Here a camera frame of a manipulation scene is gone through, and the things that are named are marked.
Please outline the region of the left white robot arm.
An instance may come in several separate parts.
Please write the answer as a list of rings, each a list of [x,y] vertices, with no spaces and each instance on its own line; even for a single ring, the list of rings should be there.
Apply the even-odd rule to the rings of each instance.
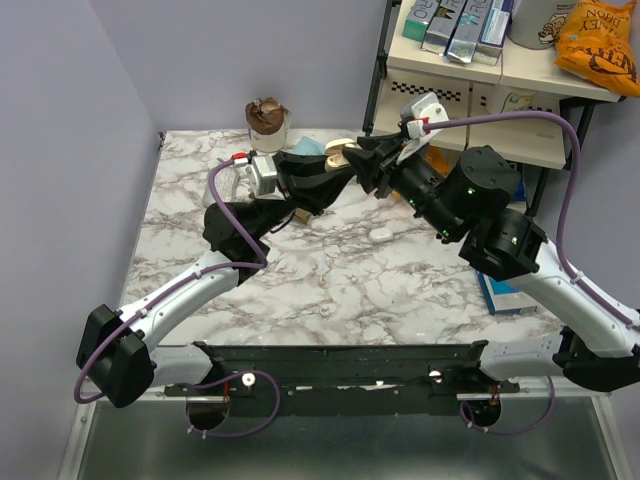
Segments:
[[[263,236],[296,209],[322,214],[349,183],[349,166],[330,168],[325,155],[289,152],[239,153],[215,166],[207,181],[213,202],[204,216],[209,245],[191,266],[158,290],[128,305],[100,305],[89,314],[76,364],[74,399],[89,403],[83,383],[98,398],[121,408],[148,388],[190,385],[214,393],[220,368],[197,345],[165,346],[163,340],[206,303],[250,279],[268,265]]]

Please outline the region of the beige earbud charging case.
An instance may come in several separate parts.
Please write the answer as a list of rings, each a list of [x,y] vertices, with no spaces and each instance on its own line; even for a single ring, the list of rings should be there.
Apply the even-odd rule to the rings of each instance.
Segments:
[[[325,145],[324,154],[325,170],[327,172],[340,170],[349,167],[349,162],[345,158],[343,151],[345,148],[356,147],[356,141],[350,138],[341,138],[328,142]]]

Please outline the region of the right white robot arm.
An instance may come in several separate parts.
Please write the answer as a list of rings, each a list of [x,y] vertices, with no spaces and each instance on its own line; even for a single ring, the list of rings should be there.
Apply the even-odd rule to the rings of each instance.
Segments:
[[[600,306],[599,288],[572,279],[558,246],[532,218],[510,208],[521,176],[493,148],[464,151],[447,177],[397,135],[362,138],[343,155],[366,192],[397,192],[443,243],[460,243],[459,255],[473,269],[519,288],[563,323],[560,333],[544,338],[486,343],[460,367],[467,389],[525,376],[564,376],[596,392],[638,383],[636,326]]]

